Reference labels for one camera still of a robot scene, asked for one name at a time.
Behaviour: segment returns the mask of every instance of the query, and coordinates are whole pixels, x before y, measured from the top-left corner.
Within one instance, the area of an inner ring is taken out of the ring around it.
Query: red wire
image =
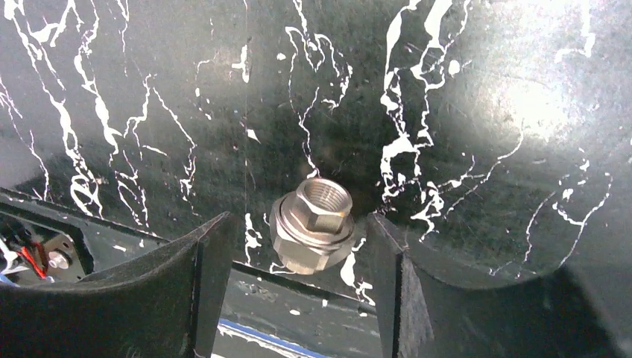
[[[25,260],[28,261],[28,263],[31,264],[31,266],[33,266],[33,270],[35,270],[35,273],[37,273],[37,276],[39,276],[39,278],[46,277],[46,274],[44,273],[44,271],[42,271],[42,269],[37,267],[37,263],[35,262],[35,259],[33,258],[33,256],[31,256],[31,253],[28,252],[27,248],[22,248],[20,250],[20,254],[25,258]]]

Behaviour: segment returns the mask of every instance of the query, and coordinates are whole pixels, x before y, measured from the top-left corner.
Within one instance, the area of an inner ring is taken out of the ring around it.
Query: hex nut
[[[356,243],[351,197],[340,185],[305,180],[274,202],[270,230],[281,262],[298,274],[314,274],[347,257]]]

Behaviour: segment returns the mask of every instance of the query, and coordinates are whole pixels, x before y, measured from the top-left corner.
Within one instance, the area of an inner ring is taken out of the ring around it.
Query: metal fitting
[[[345,188],[322,178],[307,179],[275,201],[270,232],[283,265],[314,274],[349,256],[356,243],[352,205]]]
[[[68,258],[66,258],[66,255],[60,253],[59,251],[49,252],[48,258],[50,259],[48,260],[48,265],[53,269],[66,270],[70,267],[70,262],[68,261]]]

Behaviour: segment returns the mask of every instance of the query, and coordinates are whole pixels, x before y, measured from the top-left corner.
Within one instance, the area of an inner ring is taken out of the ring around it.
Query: metal bolt
[[[66,270],[70,266],[70,263],[68,262],[66,256],[59,251],[49,252],[48,258],[50,259],[48,261],[48,265],[51,266],[53,269]]]

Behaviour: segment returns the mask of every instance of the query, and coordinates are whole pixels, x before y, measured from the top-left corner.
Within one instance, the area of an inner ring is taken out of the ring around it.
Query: electrical wire
[[[27,260],[28,263],[31,264],[31,266],[33,267],[33,270],[35,271],[35,273],[37,274],[37,276],[39,278],[45,278],[46,277],[46,273],[39,268],[39,266],[37,265],[37,262],[35,262],[35,259],[33,258],[33,256],[31,255],[30,252],[28,252],[27,248],[21,248],[19,255],[24,259]]]

